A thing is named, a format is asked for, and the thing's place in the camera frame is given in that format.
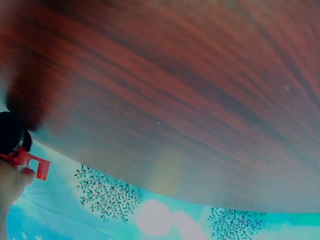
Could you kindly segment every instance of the reddish-brown wood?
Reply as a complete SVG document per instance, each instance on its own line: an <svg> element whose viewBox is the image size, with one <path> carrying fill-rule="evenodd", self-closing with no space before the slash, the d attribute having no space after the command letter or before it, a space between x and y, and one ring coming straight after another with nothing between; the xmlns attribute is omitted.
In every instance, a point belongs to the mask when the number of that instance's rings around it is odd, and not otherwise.
<svg viewBox="0 0 320 240"><path fill-rule="evenodd" d="M0 93L37 140L180 200L319 211L319 1L80 2L0 3Z"/></svg>

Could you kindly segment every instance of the tree pattern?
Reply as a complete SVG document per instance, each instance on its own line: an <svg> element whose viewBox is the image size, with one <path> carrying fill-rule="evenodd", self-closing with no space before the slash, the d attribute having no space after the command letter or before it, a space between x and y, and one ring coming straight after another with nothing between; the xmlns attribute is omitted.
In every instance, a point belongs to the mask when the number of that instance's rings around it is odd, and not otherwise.
<svg viewBox="0 0 320 240"><path fill-rule="evenodd" d="M142 201L141 189L106 174L81 165L74 175L80 179L77 186L83 190L82 206L91 203L91 211L100 212L103 222L110 218L127 223Z"/></svg>
<svg viewBox="0 0 320 240"><path fill-rule="evenodd" d="M217 240L252 240L252 236L263 227L264 214L212 207L207 219L211 223L211 237Z"/></svg>

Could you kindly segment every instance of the turquoise tablecloth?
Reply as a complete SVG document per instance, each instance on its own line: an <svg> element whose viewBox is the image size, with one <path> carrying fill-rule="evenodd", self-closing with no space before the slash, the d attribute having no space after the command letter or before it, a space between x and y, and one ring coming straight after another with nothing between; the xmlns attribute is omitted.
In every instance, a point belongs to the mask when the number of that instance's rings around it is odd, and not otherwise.
<svg viewBox="0 0 320 240"><path fill-rule="evenodd" d="M35 143L51 161L12 207L9 240L320 240L320 214L244 212L140 189Z"/></svg>

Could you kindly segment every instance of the red plastic clip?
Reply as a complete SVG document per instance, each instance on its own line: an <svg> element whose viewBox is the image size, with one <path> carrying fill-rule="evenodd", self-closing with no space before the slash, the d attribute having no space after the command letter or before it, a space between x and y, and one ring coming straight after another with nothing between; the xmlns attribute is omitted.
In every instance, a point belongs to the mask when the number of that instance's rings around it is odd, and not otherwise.
<svg viewBox="0 0 320 240"><path fill-rule="evenodd" d="M37 162L39 162L38 169L36 172L37 179L41 179L43 181L47 180L50 162L30 154L24 149L24 147L20 147L18 155L16 157L13 157L12 155L3 154L0 154L0 157L6 160L11 166L13 166L16 169L18 169L18 166L29 166L29 163L32 159L36 160Z"/></svg>

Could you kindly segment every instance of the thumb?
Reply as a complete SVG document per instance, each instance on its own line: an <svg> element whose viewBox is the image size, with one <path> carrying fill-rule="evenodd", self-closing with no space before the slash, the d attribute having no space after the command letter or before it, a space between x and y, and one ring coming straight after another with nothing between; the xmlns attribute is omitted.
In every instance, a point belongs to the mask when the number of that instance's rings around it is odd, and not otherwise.
<svg viewBox="0 0 320 240"><path fill-rule="evenodd" d="M36 173L31 168L25 167L23 168L20 173L25 179L25 187L29 186L35 179Z"/></svg>

